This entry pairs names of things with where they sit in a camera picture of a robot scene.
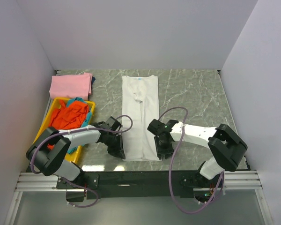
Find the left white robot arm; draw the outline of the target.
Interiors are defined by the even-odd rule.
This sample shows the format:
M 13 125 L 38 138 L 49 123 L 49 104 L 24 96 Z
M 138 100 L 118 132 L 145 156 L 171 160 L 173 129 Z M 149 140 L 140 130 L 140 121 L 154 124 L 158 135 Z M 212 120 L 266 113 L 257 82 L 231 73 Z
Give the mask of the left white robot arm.
M 65 160 L 68 150 L 89 143 L 103 143 L 108 154 L 124 159 L 121 127 L 114 117 L 70 130 L 48 127 L 26 152 L 31 171 L 64 177 L 73 188 L 80 188 L 84 184 L 83 170 L 76 163 Z

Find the white t shirt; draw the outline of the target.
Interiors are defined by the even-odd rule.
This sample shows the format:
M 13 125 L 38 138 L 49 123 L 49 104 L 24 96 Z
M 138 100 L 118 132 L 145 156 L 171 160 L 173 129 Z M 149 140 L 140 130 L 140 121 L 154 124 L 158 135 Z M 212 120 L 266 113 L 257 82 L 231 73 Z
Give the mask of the white t shirt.
M 122 77 L 122 125 L 125 161 L 158 161 L 150 122 L 159 118 L 158 77 Z

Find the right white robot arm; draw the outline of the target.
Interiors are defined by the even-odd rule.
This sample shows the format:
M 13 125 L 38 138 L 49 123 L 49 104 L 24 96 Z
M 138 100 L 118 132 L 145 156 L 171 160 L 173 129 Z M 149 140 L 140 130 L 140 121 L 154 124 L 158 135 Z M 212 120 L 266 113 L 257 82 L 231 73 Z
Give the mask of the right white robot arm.
M 213 178 L 223 171 L 234 172 L 244 157 L 248 146 L 227 124 L 218 127 L 200 127 L 169 120 L 166 124 L 152 120 L 148 131 L 154 135 L 158 157 L 174 157 L 181 142 L 192 143 L 208 148 L 212 157 L 198 169 L 196 181 L 201 187 L 207 187 Z

